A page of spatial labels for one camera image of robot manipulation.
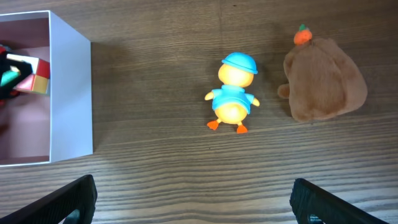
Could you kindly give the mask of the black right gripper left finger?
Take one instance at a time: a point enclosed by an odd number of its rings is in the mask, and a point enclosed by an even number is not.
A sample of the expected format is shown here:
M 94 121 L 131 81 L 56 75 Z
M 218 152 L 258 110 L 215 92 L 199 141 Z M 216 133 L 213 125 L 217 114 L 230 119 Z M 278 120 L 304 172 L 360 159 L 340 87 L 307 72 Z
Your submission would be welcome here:
M 90 224 L 97 198 L 93 176 L 84 175 L 20 210 L 2 217 L 1 224 Z

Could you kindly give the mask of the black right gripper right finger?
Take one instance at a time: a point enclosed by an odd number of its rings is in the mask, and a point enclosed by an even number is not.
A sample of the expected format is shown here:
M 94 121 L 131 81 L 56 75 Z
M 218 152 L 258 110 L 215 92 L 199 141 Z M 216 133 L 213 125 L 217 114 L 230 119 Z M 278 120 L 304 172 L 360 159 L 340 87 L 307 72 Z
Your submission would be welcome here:
M 386 224 L 385 221 L 301 178 L 295 180 L 289 202 L 299 224 Z

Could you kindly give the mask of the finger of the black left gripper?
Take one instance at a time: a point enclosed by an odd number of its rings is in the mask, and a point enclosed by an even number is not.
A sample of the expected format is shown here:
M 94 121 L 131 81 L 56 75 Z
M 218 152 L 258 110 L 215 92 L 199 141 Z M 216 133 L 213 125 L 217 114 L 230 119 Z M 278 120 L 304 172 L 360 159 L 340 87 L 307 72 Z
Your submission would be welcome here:
M 12 96 L 14 88 L 32 74 L 31 64 L 7 58 L 8 53 L 1 53 L 1 99 Z

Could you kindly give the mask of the multicoloured puzzle cube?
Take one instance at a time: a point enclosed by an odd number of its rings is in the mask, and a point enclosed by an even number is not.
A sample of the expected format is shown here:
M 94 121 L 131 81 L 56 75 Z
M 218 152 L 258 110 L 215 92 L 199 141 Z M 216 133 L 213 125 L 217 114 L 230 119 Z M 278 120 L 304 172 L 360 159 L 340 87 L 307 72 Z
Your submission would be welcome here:
M 7 58 L 31 64 L 32 74 L 20 82 L 14 91 L 46 94 L 50 80 L 50 63 L 38 57 L 16 55 L 8 53 Z

